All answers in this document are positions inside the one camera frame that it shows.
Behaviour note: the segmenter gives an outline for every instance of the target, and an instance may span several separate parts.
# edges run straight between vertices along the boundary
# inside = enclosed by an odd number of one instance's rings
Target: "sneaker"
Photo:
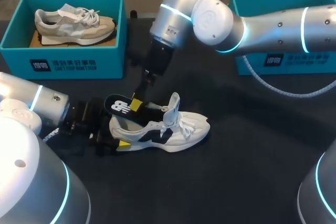
[[[113,115],[110,132],[115,139],[130,143],[130,147],[117,151],[137,151],[147,147],[178,152],[201,141],[209,132],[210,125],[203,115],[179,112],[180,96],[173,93],[168,106],[149,103],[151,109],[164,112],[163,121],[150,121],[145,127],[126,118]]]
[[[35,25],[41,35],[41,44],[73,42],[91,46],[106,41],[112,35],[116,22],[112,18],[98,16],[97,12],[68,4],[56,12],[37,10]]]

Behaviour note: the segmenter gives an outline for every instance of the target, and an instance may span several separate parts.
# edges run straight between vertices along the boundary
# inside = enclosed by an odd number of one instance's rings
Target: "shoe logo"
[[[152,140],[153,143],[165,144],[171,138],[172,135],[173,135],[173,131],[170,128],[168,128],[162,134],[162,137],[161,137],[160,130],[152,130],[144,134],[142,138],[139,139],[139,142],[147,142],[149,140]]]
[[[130,106],[122,101],[116,101],[114,105],[111,106],[111,108],[116,111],[121,111],[124,114],[127,114],[131,110]]]

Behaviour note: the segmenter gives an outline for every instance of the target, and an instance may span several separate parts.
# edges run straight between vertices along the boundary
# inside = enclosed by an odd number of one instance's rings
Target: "cable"
[[[59,128],[55,129],[54,131],[50,132],[44,139],[43,142],[47,142],[49,139],[51,139],[53,136],[56,136],[59,133]]]
[[[333,87],[336,86],[336,81],[334,81],[331,84],[329,84],[328,86],[324,87],[323,89],[320,89],[320,90],[312,92],[312,93],[307,93],[307,94],[294,94],[294,93],[289,93],[289,92],[286,92],[286,91],[282,91],[280,89],[277,89],[277,88],[271,86],[270,84],[268,84],[267,82],[265,82],[262,78],[260,78],[259,75],[257,73],[255,73],[255,71],[253,70],[252,66],[248,62],[248,60],[247,60],[247,58],[246,58],[245,55],[243,56],[243,59],[244,59],[244,62],[246,64],[248,70],[251,72],[251,74],[253,75],[253,77],[257,79],[257,81],[259,81],[266,88],[268,88],[270,90],[273,90],[274,92],[277,92],[279,94],[285,95],[287,97],[293,97],[293,98],[311,98],[311,97],[317,97],[318,95],[326,93],[327,91],[331,90]]]

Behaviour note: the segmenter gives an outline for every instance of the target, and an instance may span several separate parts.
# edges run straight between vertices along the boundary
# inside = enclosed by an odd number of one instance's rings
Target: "black table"
[[[130,20],[133,50],[146,52],[151,23]],[[0,35],[7,25],[0,23]],[[1,57],[0,71],[8,72]],[[36,82],[89,101],[111,93],[131,96],[140,73],[127,66],[122,80]],[[296,93],[315,91],[335,78],[264,77]],[[336,136],[336,89],[307,100],[282,97],[252,77],[239,77],[232,56],[192,37],[148,97],[167,105],[174,91],[182,111],[209,118],[211,133],[200,145],[172,154],[142,150],[103,158],[87,148],[84,156],[65,157],[89,191],[91,223],[300,223],[299,185]]]

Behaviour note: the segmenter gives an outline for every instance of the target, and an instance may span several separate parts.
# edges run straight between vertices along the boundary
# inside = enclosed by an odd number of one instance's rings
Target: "shoe box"
[[[43,46],[35,27],[35,11],[54,12],[65,3],[99,10],[117,22],[114,38],[95,46]],[[13,75],[23,79],[120,79],[127,42],[123,0],[20,0],[0,44]]]
[[[230,0],[229,7],[238,16],[251,17],[335,3],[336,0]],[[336,73],[336,52],[269,52],[247,54],[246,57],[257,74]],[[242,57],[236,57],[235,60],[240,75],[251,75]]]

